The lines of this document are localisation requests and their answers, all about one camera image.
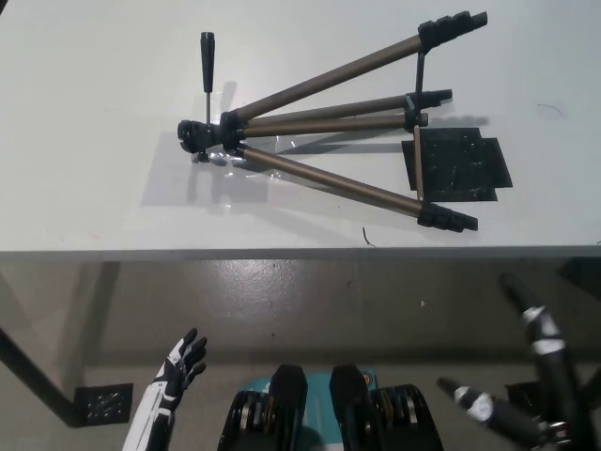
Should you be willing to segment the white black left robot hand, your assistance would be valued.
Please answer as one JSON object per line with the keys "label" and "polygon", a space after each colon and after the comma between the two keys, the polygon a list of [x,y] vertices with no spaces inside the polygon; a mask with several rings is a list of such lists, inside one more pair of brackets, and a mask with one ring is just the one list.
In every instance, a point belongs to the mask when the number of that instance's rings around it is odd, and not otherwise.
{"label": "white black left robot hand", "polygon": [[152,385],[161,394],[161,408],[173,412],[194,378],[206,369],[207,338],[191,328],[172,348]]}

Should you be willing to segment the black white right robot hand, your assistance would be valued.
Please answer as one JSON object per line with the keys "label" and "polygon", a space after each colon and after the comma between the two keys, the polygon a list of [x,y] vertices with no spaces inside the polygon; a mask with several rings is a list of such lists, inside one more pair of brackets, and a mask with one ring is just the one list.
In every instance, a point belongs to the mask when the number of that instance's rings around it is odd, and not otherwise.
{"label": "black white right robot hand", "polygon": [[539,418],[507,400],[447,377],[440,377],[437,386],[470,419],[524,449],[551,445],[564,450],[595,450],[598,439],[591,408],[550,311],[516,275],[503,273],[500,286],[517,311],[532,348],[543,404]]}

